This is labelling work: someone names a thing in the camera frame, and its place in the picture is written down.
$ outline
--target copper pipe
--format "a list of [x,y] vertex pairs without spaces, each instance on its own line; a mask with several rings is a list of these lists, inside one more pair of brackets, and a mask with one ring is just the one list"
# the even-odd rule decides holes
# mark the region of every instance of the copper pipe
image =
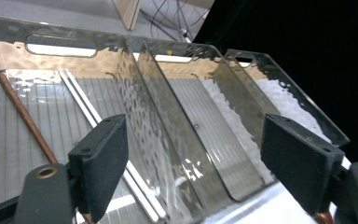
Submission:
[[319,224],[334,224],[334,220],[330,212],[318,213],[314,216],[314,218]]
[[43,138],[42,133],[36,127],[36,125],[34,124],[34,121],[32,120],[30,114],[28,113],[27,109],[22,104],[19,96],[14,91],[13,87],[10,85],[10,82],[7,79],[5,70],[0,72],[0,84],[4,88],[7,96],[10,98],[11,103],[14,105],[14,107],[16,107],[17,112],[22,117],[22,120],[24,120],[24,122],[27,125],[28,129],[30,130],[31,134],[34,136],[34,139],[36,140],[37,144],[40,146],[43,153],[48,158],[48,161],[50,163],[58,163],[53,152],[51,151],[50,147],[48,146],[48,143]]
[[81,216],[84,218],[84,220],[89,223],[89,224],[94,224],[94,222],[92,221],[92,217],[89,213],[86,214],[81,214]]

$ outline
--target clear plastic bin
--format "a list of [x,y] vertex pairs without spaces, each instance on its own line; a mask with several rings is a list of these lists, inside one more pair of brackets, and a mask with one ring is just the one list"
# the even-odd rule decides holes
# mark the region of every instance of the clear plastic bin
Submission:
[[208,214],[274,181],[257,143],[276,110],[259,106],[214,47],[147,39],[138,65],[182,164],[198,169],[187,172]]
[[267,54],[229,49],[225,58],[238,77],[255,82],[281,115],[295,120],[337,147],[343,147],[350,142],[336,124]]
[[[58,69],[75,77],[103,119],[127,115],[130,161],[167,212],[159,222],[202,220],[203,205],[123,36],[0,19],[0,72],[6,72],[58,161],[67,163],[68,152],[91,125]],[[0,203],[19,195],[24,177],[46,163],[0,86]],[[134,194],[120,181],[101,223],[148,222]]]

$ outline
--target white cable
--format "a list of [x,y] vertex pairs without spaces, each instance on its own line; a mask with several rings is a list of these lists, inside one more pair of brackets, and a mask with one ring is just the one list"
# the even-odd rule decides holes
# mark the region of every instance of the white cable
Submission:
[[127,163],[127,170],[129,171],[130,175],[135,180],[135,182],[138,184],[139,188],[144,193],[147,200],[151,203],[151,205],[157,212],[158,216],[161,218],[166,217],[167,213],[165,212],[164,208],[162,208],[161,204],[156,199],[152,190],[150,190],[150,188],[146,185],[146,183],[144,182],[144,180],[139,175],[138,171],[135,169],[135,167],[132,165],[130,161]]
[[[82,98],[83,101],[81,101],[79,99],[77,93],[75,92],[72,85],[69,83],[65,74],[59,69],[60,76],[64,80],[66,86],[68,87],[68,89],[70,90],[70,92],[72,93],[74,98],[78,99],[76,101],[79,104],[80,108],[82,108],[82,111],[85,114],[85,116],[87,117],[87,119],[89,120],[89,123],[91,124],[92,128],[95,128],[97,126],[97,123],[101,122],[101,120],[102,120],[101,116],[95,110],[94,106],[92,105],[91,101],[86,96],[86,94],[82,91],[82,89],[78,85],[77,81],[75,80],[74,76],[69,72],[68,69],[65,68],[65,71],[66,71],[68,77],[71,79],[74,87],[76,88],[76,91],[78,92],[78,94],[80,95],[80,97]],[[86,104],[88,106],[89,111],[86,109],[84,104]],[[132,189],[132,192],[135,194],[135,197],[139,200],[139,202],[141,203],[142,207],[144,208],[144,210],[146,211],[146,213],[150,217],[150,219],[153,222],[157,222],[158,217],[165,217],[166,213],[165,213],[164,209],[162,208],[161,204],[158,202],[156,197],[150,192],[150,189],[148,188],[148,186],[146,185],[146,183],[141,178],[138,171],[135,169],[135,167],[132,165],[132,163],[130,161],[128,161],[126,169],[129,170],[129,172],[132,175],[128,174],[127,171],[125,171],[124,174],[127,173],[128,175],[123,175],[124,180],[130,186],[130,188]],[[155,216],[157,216],[157,213],[155,210],[153,210],[153,208],[155,208],[158,213],[157,220],[155,220]]]
[[72,95],[74,96],[75,100],[77,101],[77,104],[80,106],[80,109],[83,111],[83,114],[89,120],[89,124],[91,125],[91,127],[94,128],[95,126],[97,126],[97,123],[95,122],[94,118],[91,116],[87,108],[84,106],[79,96],[76,94],[76,91],[72,87],[71,83],[69,83],[68,78],[66,78],[65,74],[61,71],[61,69],[58,69],[58,73],[60,74],[60,77],[62,78],[69,92],[71,92]]
[[136,185],[136,183],[133,181],[131,175],[129,174],[129,172],[126,170],[124,171],[124,180],[126,180],[127,184],[130,186],[132,192],[136,195],[136,198],[139,200],[139,202],[141,203],[141,206],[143,207],[143,209],[146,211],[147,215],[149,216],[150,220],[152,220],[153,222],[157,222],[158,221],[158,215],[155,212],[155,210],[153,210],[153,207],[150,205],[150,203],[147,201],[146,197],[143,195],[143,193],[139,190],[138,186]]
[[79,84],[77,83],[74,76],[72,76],[72,73],[69,72],[67,68],[65,68],[66,75],[69,77],[69,79],[72,81],[72,84],[74,85],[75,89],[77,90],[77,93],[79,93],[80,97],[83,99],[84,103],[86,104],[87,108],[91,112],[91,115],[95,118],[97,123],[101,122],[101,116],[98,114],[98,112],[95,110],[94,106],[92,106],[89,98],[86,96],[86,94],[83,92]]

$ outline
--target bin handle cutout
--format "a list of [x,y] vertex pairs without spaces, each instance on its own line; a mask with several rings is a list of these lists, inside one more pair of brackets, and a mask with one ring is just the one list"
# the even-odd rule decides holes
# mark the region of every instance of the bin handle cutout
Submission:
[[25,48],[40,55],[90,58],[97,54],[97,45],[92,41],[44,35],[28,35]]
[[189,63],[192,60],[191,57],[171,56],[162,54],[156,55],[155,59],[159,63]]
[[248,67],[254,60],[252,58],[235,58],[242,68]]

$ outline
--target textured plastic panel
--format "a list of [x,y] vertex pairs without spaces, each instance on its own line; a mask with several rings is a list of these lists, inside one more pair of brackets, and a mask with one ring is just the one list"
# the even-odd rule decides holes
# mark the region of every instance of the textured plastic panel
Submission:
[[337,147],[343,147],[350,142],[333,121],[267,54],[229,49],[225,58],[242,82],[248,83],[252,89],[261,89],[280,114],[297,121]]

